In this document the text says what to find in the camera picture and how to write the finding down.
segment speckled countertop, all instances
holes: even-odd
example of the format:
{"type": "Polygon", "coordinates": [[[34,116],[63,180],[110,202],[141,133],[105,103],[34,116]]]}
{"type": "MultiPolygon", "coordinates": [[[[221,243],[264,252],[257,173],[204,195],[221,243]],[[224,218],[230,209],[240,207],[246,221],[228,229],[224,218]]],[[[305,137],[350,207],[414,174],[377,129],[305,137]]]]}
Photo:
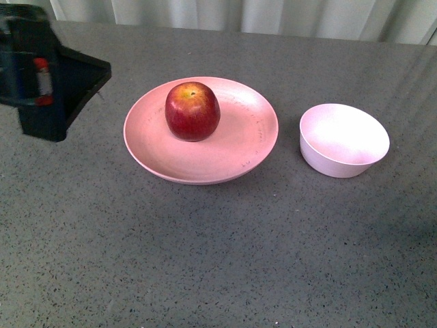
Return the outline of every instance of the speckled countertop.
{"type": "Polygon", "coordinates": [[[68,137],[0,107],[0,327],[437,327],[437,48],[53,23],[113,77],[68,137]],[[168,182],[123,124],[182,77],[244,83],[279,120],[268,158],[211,186],[168,182]],[[303,160],[298,122],[343,103],[387,156],[351,179],[303,160]]]}

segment red apple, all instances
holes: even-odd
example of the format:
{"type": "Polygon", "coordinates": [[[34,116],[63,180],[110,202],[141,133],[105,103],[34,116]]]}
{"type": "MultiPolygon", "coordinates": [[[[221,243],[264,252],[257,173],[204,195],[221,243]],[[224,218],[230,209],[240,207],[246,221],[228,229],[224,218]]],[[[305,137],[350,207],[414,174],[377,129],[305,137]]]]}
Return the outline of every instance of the red apple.
{"type": "Polygon", "coordinates": [[[207,85],[184,82],[167,95],[165,119],[177,138],[200,141],[209,137],[219,125],[219,102],[207,85]]]}

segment bowl rim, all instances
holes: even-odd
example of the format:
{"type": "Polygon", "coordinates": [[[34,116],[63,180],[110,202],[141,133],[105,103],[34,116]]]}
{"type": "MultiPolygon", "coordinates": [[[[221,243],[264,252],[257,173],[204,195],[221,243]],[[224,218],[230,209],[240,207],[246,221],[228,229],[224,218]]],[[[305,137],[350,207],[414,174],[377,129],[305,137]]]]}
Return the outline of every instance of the bowl rim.
{"type": "Polygon", "coordinates": [[[320,156],[322,156],[323,158],[325,158],[325,159],[328,159],[329,161],[332,161],[332,162],[335,162],[335,163],[338,163],[338,164],[342,164],[342,165],[349,165],[349,166],[355,166],[355,167],[362,167],[362,166],[367,166],[367,165],[372,165],[372,164],[374,164],[374,163],[377,163],[378,161],[381,161],[386,155],[387,155],[387,153],[389,152],[389,150],[390,150],[390,136],[389,136],[389,134],[387,133],[387,130],[385,129],[385,127],[377,120],[377,119],[375,119],[372,115],[370,115],[370,114],[368,114],[368,113],[366,113],[365,111],[363,111],[362,109],[358,109],[358,108],[356,108],[356,107],[353,107],[353,106],[349,106],[349,105],[345,105],[345,104],[339,104],[339,103],[335,103],[335,102],[328,102],[328,103],[324,103],[324,104],[318,104],[318,105],[316,105],[316,106],[312,106],[311,108],[309,108],[309,109],[307,109],[303,114],[302,114],[302,116],[300,117],[300,122],[299,122],[299,130],[300,130],[300,137],[301,138],[303,138],[304,139],[304,141],[305,141],[305,143],[312,149],[312,150],[314,150],[315,152],[317,152],[320,156]],[[314,148],[313,147],[313,145],[311,145],[309,142],[308,142],[308,140],[307,140],[307,138],[304,136],[304,133],[302,132],[302,121],[303,121],[303,119],[304,119],[304,117],[306,116],[306,115],[308,115],[308,112],[310,112],[311,110],[314,110],[315,108],[318,108],[318,107],[326,107],[326,106],[338,106],[338,107],[343,107],[343,108],[345,108],[345,107],[347,107],[347,108],[349,108],[349,109],[352,109],[352,110],[355,110],[355,111],[359,111],[359,112],[361,112],[362,114],[365,114],[365,115],[367,115],[368,117],[370,117],[377,125],[379,125],[380,126],[380,128],[385,132],[385,135],[386,135],[386,140],[387,140],[387,145],[386,145],[386,150],[383,152],[383,155],[382,156],[380,156],[380,158],[378,158],[378,159],[376,159],[376,160],[374,160],[374,161],[368,161],[368,162],[363,162],[363,163],[348,163],[348,162],[345,162],[345,161],[339,161],[339,160],[337,160],[337,159],[333,159],[333,158],[331,158],[331,157],[329,157],[329,156],[326,156],[325,154],[322,154],[319,150],[317,150],[316,148],[314,148]]]}

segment pink bowl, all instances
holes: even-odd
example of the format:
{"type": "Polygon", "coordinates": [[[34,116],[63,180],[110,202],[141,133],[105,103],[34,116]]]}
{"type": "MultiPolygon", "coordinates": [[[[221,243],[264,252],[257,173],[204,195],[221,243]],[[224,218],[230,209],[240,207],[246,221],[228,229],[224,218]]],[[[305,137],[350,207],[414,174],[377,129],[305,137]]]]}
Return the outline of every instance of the pink bowl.
{"type": "Polygon", "coordinates": [[[323,104],[300,119],[300,151],[313,169],[335,178],[351,178],[389,151],[389,135],[360,109],[323,104]]]}

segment plate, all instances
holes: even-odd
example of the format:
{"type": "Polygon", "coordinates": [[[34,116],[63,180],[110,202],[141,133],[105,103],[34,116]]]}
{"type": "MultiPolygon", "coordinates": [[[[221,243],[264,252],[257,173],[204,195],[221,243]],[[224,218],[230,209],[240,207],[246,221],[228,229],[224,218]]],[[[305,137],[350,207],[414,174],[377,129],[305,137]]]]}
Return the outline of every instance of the plate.
{"type": "Polygon", "coordinates": [[[142,96],[126,116],[124,141],[133,158],[161,178],[186,185],[213,185],[257,167],[273,149],[278,131],[273,107],[255,90],[218,77],[189,77],[142,96]],[[217,129],[202,141],[177,139],[165,120],[167,94],[187,81],[206,84],[220,105],[217,129]]]}

